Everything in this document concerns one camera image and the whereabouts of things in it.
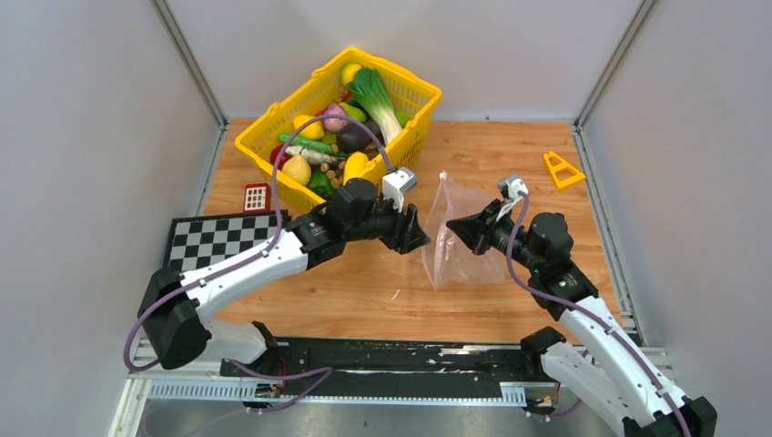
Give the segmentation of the yellow plastic basket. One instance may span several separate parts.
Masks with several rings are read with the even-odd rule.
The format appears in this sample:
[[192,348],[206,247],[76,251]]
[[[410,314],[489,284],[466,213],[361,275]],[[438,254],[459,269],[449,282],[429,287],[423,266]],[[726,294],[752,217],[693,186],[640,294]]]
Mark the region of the yellow plastic basket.
[[396,168],[409,168],[422,151],[433,110],[442,99],[442,91],[409,69],[390,60],[370,55],[356,47],[347,47],[324,66],[314,70],[310,79],[283,101],[271,105],[266,113],[239,134],[236,147],[254,161],[261,175],[271,181],[270,152],[281,143],[279,135],[294,132],[293,119],[314,115],[343,96],[345,87],[340,71],[349,63],[377,70],[385,83],[394,108],[411,116],[406,128],[385,148]]

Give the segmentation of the green white bok choy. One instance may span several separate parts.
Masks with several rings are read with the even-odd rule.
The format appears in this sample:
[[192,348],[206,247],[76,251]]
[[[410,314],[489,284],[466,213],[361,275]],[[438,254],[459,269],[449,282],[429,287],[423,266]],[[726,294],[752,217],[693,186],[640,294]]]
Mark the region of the green white bok choy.
[[348,84],[355,100],[379,126],[383,144],[388,146],[402,131],[394,105],[378,70],[362,67]]

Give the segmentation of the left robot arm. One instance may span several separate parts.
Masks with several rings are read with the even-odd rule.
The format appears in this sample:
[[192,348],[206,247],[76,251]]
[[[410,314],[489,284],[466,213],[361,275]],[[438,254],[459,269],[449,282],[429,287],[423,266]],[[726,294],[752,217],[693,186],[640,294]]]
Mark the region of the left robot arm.
[[147,335],[157,355],[150,364],[174,370],[211,358],[238,361],[258,376],[274,372],[279,352],[268,333],[258,323],[218,320],[217,313],[254,290],[337,258],[353,241],[378,239],[399,254],[427,245],[418,209],[405,201],[417,177],[399,168],[381,182],[378,190],[353,178],[329,202],[279,225],[271,239],[211,266],[155,271],[132,329]]

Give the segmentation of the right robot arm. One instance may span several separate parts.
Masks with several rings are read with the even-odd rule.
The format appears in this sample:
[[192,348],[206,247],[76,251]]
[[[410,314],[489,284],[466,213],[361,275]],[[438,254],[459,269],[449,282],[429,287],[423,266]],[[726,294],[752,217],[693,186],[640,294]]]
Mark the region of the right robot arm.
[[564,215],[535,215],[529,228],[512,220],[507,205],[448,221],[475,255],[500,251],[511,269],[528,269],[516,283],[580,340],[582,356],[557,330],[546,327],[522,339],[520,367],[532,380],[550,377],[570,389],[618,436],[713,436],[717,411],[665,376],[627,335],[595,285],[571,259],[574,240]]

